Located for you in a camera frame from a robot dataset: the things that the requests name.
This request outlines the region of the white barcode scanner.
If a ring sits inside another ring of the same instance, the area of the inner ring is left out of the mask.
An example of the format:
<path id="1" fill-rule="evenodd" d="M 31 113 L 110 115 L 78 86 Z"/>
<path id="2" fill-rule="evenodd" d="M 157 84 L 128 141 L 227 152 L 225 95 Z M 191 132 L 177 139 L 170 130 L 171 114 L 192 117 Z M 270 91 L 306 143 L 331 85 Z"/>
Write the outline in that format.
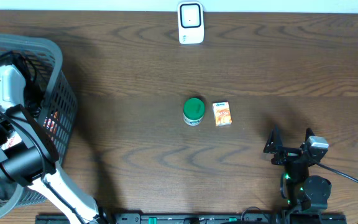
<path id="1" fill-rule="evenodd" d="M 178 40 L 182 45 L 200 44 L 204 41 L 203 6 L 198 1 L 179 3 Z"/>

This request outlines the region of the white Panadol medicine box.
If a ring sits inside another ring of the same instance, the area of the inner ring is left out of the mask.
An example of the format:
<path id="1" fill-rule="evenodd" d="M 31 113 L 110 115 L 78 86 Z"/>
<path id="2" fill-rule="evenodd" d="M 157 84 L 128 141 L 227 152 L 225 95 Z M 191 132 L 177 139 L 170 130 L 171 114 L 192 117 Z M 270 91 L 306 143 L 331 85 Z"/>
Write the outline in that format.
<path id="1" fill-rule="evenodd" d="M 22 139 L 19 136 L 19 134 L 17 132 L 13 132 L 7 138 L 7 142 L 1 145 L 1 149 L 3 151 L 5 151 L 6 149 L 9 149 L 10 147 L 20 144 L 21 142 L 22 142 Z"/>

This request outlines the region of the green lid jar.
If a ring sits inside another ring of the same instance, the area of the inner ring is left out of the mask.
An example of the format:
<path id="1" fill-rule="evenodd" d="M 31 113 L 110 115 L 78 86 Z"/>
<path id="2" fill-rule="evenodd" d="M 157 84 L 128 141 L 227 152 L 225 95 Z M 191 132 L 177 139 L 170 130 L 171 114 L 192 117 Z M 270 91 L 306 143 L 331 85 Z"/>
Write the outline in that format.
<path id="1" fill-rule="evenodd" d="M 183 120 L 189 126 L 197 126 L 202 122 L 205 105 L 199 98 L 188 99 L 183 107 Z"/>

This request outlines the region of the orange juice carton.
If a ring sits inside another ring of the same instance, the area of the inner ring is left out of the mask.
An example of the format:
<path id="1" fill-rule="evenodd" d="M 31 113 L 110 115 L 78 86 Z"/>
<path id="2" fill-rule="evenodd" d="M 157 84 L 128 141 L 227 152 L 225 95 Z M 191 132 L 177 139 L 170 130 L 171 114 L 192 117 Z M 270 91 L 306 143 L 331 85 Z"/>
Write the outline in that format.
<path id="1" fill-rule="evenodd" d="M 216 126 L 232 124 L 231 111 L 227 101 L 213 103 L 213 113 Z"/>

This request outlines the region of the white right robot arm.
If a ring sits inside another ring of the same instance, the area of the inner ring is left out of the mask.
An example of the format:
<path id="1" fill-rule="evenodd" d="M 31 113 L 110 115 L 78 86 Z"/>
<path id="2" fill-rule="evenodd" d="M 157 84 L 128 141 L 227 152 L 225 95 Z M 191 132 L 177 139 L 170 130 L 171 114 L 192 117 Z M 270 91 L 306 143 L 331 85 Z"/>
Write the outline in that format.
<path id="1" fill-rule="evenodd" d="M 325 138 L 314 135 L 308 128 L 300 147 L 283 145 L 280 132 L 273 128 L 264 153 L 272 154 L 271 163 L 283 166 L 280 193 L 288 208 L 277 214 L 277 223 L 322 223 L 321 212 L 328 207 L 332 184 L 328 179 L 310 175 L 309 168 L 318 164 L 328 152 Z"/>

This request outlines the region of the red Top chocolate bar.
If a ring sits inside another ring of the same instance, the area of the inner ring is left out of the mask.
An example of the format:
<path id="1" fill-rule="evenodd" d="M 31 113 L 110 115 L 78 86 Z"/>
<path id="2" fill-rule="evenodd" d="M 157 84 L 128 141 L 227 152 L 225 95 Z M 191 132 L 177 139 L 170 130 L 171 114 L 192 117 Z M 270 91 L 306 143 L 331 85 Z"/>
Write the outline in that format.
<path id="1" fill-rule="evenodd" d="M 47 128 L 51 133 L 55 134 L 57 132 L 57 121 L 59 113 L 54 111 L 49 118 L 44 120 L 44 127 Z"/>

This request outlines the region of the grey plastic mesh basket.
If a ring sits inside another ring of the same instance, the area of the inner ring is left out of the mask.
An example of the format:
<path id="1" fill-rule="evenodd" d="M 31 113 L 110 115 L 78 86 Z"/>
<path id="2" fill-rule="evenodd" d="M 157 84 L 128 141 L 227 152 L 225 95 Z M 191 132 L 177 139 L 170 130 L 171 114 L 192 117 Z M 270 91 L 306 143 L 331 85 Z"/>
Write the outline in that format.
<path id="1" fill-rule="evenodd" d="M 73 131 L 78 103 L 62 72 L 62 51 L 56 43 L 48 39 L 0 34 L 0 55 L 8 52 L 19 53 L 34 64 L 30 72 L 37 78 L 44 92 L 41 112 L 36 120 L 52 138 L 60 156 L 59 161 L 63 162 Z M 55 134 L 44 127 L 44 120 L 54 111 L 59 113 Z M 46 198 L 36 191 L 0 180 L 0 218 L 15 207 L 35 205 L 45 200 Z"/>

